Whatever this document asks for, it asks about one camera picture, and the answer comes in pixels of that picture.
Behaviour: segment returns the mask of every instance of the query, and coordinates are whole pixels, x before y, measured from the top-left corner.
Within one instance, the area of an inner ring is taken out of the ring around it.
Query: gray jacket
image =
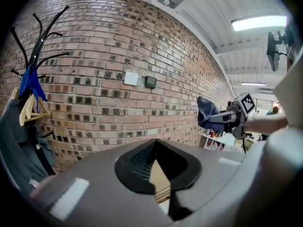
[[[31,179],[41,182],[48,176],[38,156],[34,145],[28,141],[26,126],[20,126],[19,115],[24,103],[21,100],[9,100],[0,117],[0,161],[6,169],[12,183],[27,194],[34,189],[29,183]],[[55,158],[46,140],[38,138],[43,152],[51,166]]]

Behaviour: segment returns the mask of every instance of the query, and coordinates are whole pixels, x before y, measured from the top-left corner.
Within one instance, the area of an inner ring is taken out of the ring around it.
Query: blue cloth
[[[19,89],[19,97],[22,98],[28,93],[31,92],[34,94],[37,100],[37,112],[38,112],[38,100],[41,97],[44,101],[47,102],[44,91],[42,90],[35,64],[30,64],[27,70],[25,71]]]
[[[201,96],[197,98],[197,103],[199,108],[198,125],[204,129],[213,130],[215,133],[224,132],[224,124],[210,123],[208,121],[211,115],[220,113],[214,103]]]
[[[273,114],[274,114],[274,112],[269,110],[266,115],[273,115]]]

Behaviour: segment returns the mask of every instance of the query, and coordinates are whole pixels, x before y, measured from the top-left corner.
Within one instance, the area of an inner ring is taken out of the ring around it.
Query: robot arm
[[[218,114],[209,115],[204,117],[204,121],[207,121],[208,126],[212,124],[221,125],[225,132],[232,133],[237,139],[245,138],[244,125],[246,123],[248,115],[255,109],[255,104],[249,93],[244,93],[238,96],[233,101],[228,102],[226,111]]]

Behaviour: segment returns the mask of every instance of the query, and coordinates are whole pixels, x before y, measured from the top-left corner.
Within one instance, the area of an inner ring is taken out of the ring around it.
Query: wooden hanger
[[[19,99],[19,88],[15,88],[10,96],[11,99]]]
[[[24,123],[27,121],[36,120],[49,116],[49,112],[43,106],[43,101],[41,98],[39,98],[37,103],[40,105],[42,113],[33,113],[34,102],[35,102],[35,96],[34,94],[31,94],[28,97],[28,100],[25,102],[24,107],[22,108],[21,113],[19,115],[19,122],[21,126],[23,126]]]

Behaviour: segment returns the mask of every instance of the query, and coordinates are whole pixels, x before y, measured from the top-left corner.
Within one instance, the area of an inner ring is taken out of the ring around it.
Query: person
[[[253,113],[253,116],[257,116],[259,114],[259,110]]]
[[[285,114],[278,112],[279,108],[275,106],[267,115],[249,116],[244,130],[263,134],[263,139],[267,139],[271,133],[288,125]]]
[[[266,115],[273,115],[279,113],[279,108],[277,106],[273,107],[273,110],[269,110]]]

